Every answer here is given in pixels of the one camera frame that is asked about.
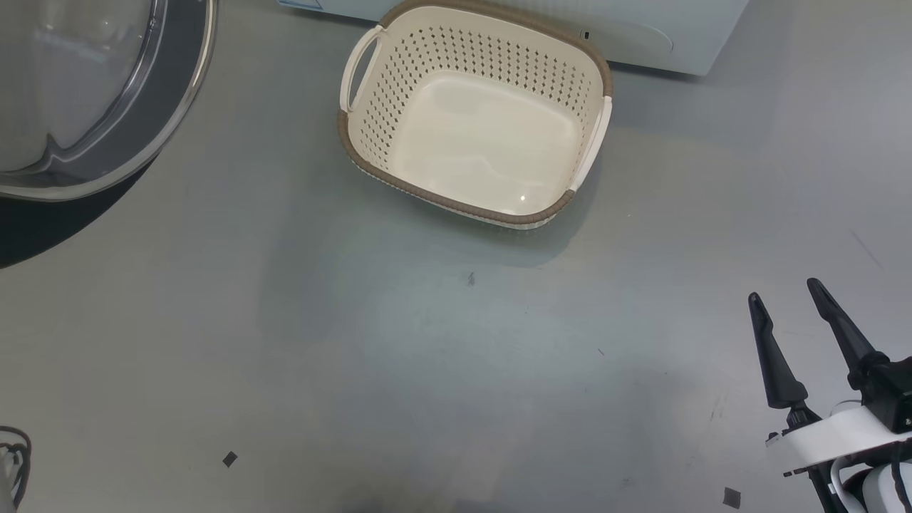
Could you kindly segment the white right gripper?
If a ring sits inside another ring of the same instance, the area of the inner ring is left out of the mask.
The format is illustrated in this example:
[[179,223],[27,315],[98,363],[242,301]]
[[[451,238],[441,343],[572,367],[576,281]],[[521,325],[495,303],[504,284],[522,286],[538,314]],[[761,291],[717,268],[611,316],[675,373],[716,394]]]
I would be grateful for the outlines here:
[[[869,380],[870,366],[879,360],[879,352],[820,279],[807,279],[807,288],[820,317],[833,331],[847,364],[850,387],[862,390]],[[748,308],[767,405],[772,409],[788,409],[788,428],[766,442],[766,459],[776,471],[806,470],[812,465],[912,438],[912,430],[899,434],[891,431],[866,406],[825,418],[815,415],[804,404],[807,388],[795,378],[779,348],[773,335],[773,321],[758,293],[749,294]]]

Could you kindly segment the round dark washing machine door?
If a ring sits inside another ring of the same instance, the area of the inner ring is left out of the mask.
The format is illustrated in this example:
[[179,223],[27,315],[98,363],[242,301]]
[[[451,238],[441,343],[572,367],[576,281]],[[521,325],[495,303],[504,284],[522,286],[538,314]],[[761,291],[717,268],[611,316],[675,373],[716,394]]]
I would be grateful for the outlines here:
[[201,88],[219,0],[0,0],[0,269],[140,178]]

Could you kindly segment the white front-load washing machine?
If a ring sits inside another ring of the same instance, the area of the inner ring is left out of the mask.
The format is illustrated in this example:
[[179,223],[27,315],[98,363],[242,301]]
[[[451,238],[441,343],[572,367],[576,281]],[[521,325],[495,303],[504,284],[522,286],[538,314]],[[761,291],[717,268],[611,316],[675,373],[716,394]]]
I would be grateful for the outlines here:
[[726,44],[749,0],[486,0],[518,9],[579,35],[602,19],[621,19],[661,30],[674,43],[670,54],[628,53],[597,46],[612,63],[703,77]]

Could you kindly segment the cream perforated laundry basket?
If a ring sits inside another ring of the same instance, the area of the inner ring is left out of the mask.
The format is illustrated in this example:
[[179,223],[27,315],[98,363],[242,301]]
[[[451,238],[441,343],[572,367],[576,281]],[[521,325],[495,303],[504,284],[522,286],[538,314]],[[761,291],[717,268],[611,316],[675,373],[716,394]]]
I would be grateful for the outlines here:
[[528,230],[573,201],[612,108],[609,65],[580,36],[488,0],[404,0],[346,61],[338,135],[385,185]]

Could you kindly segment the white round filter flap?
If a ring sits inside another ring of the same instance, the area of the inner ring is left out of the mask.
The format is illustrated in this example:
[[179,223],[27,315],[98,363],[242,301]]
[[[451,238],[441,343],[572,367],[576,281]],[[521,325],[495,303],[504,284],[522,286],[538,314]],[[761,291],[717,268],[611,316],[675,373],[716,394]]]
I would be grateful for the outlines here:
[[674,48],[672,39],[661,30],[621,19],[599,20],[599,24],[581,27],[579,35],[597,46],[607,45],[628,53],[670,54]]

